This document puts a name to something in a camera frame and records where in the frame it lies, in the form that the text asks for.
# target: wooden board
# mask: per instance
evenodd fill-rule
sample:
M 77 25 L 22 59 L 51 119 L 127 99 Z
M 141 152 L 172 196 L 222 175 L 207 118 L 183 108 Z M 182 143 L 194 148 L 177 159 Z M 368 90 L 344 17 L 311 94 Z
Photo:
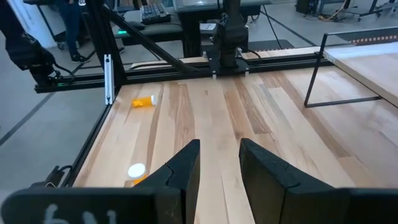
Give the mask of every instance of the wooden board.
M 325 49 L 326 58 L 398 106 L 398 43 Z
M 277 57 L 277 56 L 286 56 L 286 55 L 298 55 L 298 54 L 311 54 L 316 51 L 319 51 L 319 47 L 306 47 L 306 48 L 299 48 L 299 49 L 286 49 L 286 50 L 269 50 L 269 51 L 260 51 L 257 52 L 260 57 L 262 58 L 267 58 L 267 57 Z M 258 58 L 257 55 L 253 53 L 245 53 L 243 54 L 243 57 L 246 59 L 249 58 Z M 194 57 L 194 58 L 180 58 L 180 60 L 184 63 L 191 63 L 191 62 L 207 62 L 208 60 L 204 57 Z M 137 65 L 150 65 L 153 63 L 165 63 L 166 61 L 164 60 L 159 60 L 159 61 L 152 61 L 152 62 L 136 62 L 131 65 L 131 67 L 135 67 Z M 164 66 L 145 66 L 145 67 L 139 67 L 137 69 L 143 69 L 143 68 L 154 68 L 154 67 L 167 67 L 168 65 Z
M 241 138 L 335 187 L 398 187 L 398 109 L 384 100 L 306 109 L 312 69 L 123 86 L 75 187 L 130 187 L 127 169 L 153 173 L 191 139 L 201 141 L 195 223 L 254 223 L 239 169 Z M 310 101 L 373 96 L 322 67 Z M 155 95 L 153 108 L 131 99 Z

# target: floor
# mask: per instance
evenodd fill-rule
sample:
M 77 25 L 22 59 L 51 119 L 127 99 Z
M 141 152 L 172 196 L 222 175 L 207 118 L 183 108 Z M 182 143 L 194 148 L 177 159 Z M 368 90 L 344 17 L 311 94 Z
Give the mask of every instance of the floor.
M 356 1 L 364 9 L 371 0 Z M 325 9 L 336 9 L 333 4 Z M 319 45 L 325 32 L 358 30 L 398 25 L 398 15 L 369 16 L 357 22 L 348 18 L 344 22 L 322 22 L 306 18 L 295 12 L 294 3 L 268 5 L 267 11 L 280 39 L 287 39 L 294 47 Z M 274 40 L 267 18 L 261 15 L 249 25 L 249 41 Z M 104 107 L 103 89 L 36 94 L 29 72 L 20 71 L 4 50 L 4 36 L 0 34 L 0 199 L 1 191 L 28 187 L 44 180 L 56 165 L 73 163 L 88 133 Z M 180 42 L 159 44 L 175 57 L 182 57 Z M 67 51 L 50 49 L 60 65 L 70 70 Z M 83 55 L 93 51 L 91 44 L 80 49 Z M 126 47 L 124 63 L 154 60 L 154 56 L 141 46 Z M 94 56 L 90 65 L 99 65 Z M 98 69 L 79 70 L 77 74 L 101 72 Z

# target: orange pill bottle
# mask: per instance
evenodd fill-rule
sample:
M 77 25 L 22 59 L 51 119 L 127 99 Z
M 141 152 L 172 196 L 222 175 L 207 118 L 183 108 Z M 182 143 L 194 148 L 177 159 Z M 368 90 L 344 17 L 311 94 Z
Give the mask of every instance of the orange pill bottle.
M 127 174 L 132 179 L 134 186 L 147 178 L 145 165 L 142 163 L 132 165 Z
M 156 99 L 155 96 L 145 96 L 136 99 L 132 99 L 131 104 L 135 108 L 146 107 L 146 106 L 155 106 Z

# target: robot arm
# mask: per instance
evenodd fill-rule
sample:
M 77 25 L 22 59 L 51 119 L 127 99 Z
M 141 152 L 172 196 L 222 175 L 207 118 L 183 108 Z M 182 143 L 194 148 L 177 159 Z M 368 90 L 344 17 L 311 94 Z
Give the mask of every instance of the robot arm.
M 220 67 L 233 69 L 236 64 L 236 48 L 247 38 L 248 29 L 239 11 L 240 0 L 224 0 L 223 13 L 213 36 L 220 55 Z
M 56 85 L 62 79 L 53 68 L 57 65 L 54 56 L 25 32 L 6 0 L 0 0 L 0 29 L 11 61 L 21 70 L 29 70 L 38 86 Z

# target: black metal frame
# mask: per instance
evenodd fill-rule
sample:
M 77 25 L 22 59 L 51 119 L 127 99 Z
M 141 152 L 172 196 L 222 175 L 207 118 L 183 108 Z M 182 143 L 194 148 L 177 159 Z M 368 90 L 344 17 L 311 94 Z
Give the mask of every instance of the black metal frame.
M 272 72 L 278 70 L 292 70 L 300 68 L 311 68 L 314 67 L 317 62 L 317 56 L 315 54 L 305 55 L 291 55 L 282 57 L 271 57 L 262 58 L 259 60 L 249 59 L 247 63 L 249 65 L 249 73 L 258 72 Z M 183 80 L 190 78 L 204 78 L 211 77 L 212 72 L 208 62 L 200 63 L 187 63 L 187 65 L 200 69 L 199 72 L 192 73 L 181 73 L 172 66 L 160 67 L 160 68 L 143 68 L 123 71 L 122 75 L 125 75 L 125 80 L 121 85 L 130 85 L 135 83 L 145 82 L 163 82 L 169 80 Z M 319 66 L 331 66 L 333 65 L 326 59 L 321 59 Z M 81 90 L 88 88 L 100 88 L 104 87 L 104 74 L 88 74 L 88 75 L 76 75 L 74 81 L 69 84 L 70 78 L 65 77 L 64 83 L 60 83 L 54 86 L 36 86 L 35 91 L 37 93 L 48 93 L 55 91 L 67 91 L 67 90 Z
M 355 39 L 354 36 L 357 37 L 358 34 L 360 34 L 363 38 Z M 329 101 L 329 102 L 323 102 L 323 103 L 308 103 L 308 101 L 310 99 L 311 92 L 312 92 L 313 85 L 315 83 L 315 78 L 317 77 L 318 69 L 319 69 L 319 67 L 321 65 L 321 61 L 325 60 L 325 58 L 323 57 L 323 53 L 325 51 L 327 39 L 331 35 L 335 35 L 335 36 L 338 36 L 341 39 L 347 40 L 350 45 L 381 44 L 381 43 L 397 41 L 398 39 L 390 39 L 390 37 L 398 35 L 398 27 L 389 27 L 389 28 L 381 28 L 381 29 L 368 29 L 368 30 L 351 31 L 351 32 L 334 32 L 334 33 L 330 33 L 330 34 L 327 34 L 327 33 L 324 34 L 320 50 L 319 50 L 319 52 L 316 53 L 317 62 L 315 63 L 315 68 L 314 68 L 313 73 L 312 73 L 310 85 L 308 87 L 307 94 L 305 96 L 304 106 L 306 108 L 314 108 L 314 107 L 317 107 L 317 106 L 342 105 L 342 104 L 346 104 L 346 103 L 359 103 L 359 102 L 364 102 L 364 101 L 372 101 L 372 100 L 380 100 L 380 99 L 382 99 L 382 97 L 379 96 L 376 92 L 374 92 L 373 90 L 371 90 L 370 88 L 368 88 L 367 86 L 364 85 L 366 88 L 368 88 L 371 91 L 373 91 L 377 96 L 365 97 L 365 98 L 357 98 L 357 99 L 351 99 L 351 100 Z
M 61 187 L 71 187 L 73 182 L 76 180 L 76 177 L 86 160 L 88 153 L 90 152 L 90 149 L 97 137 L 97 135 L 100 133 L 100 130 L 102 128 L 103 123 L 105 122 L 105 119 L 108 117 L 109 112 L 111 111 L 112 106 L 111 105 L 106 105 L 102 113 L 100 114 L 99 118 L 94 124 L 93 129 L 91 129 L 90 134 L 87 137 L 87 140 L 85 141 L 83 147 L 81 148 L 79 155 L 77 155 L 77 158 L 73 162 L 72 168 L 68 175 L 66 176 L 65 180 L 63 181 Z

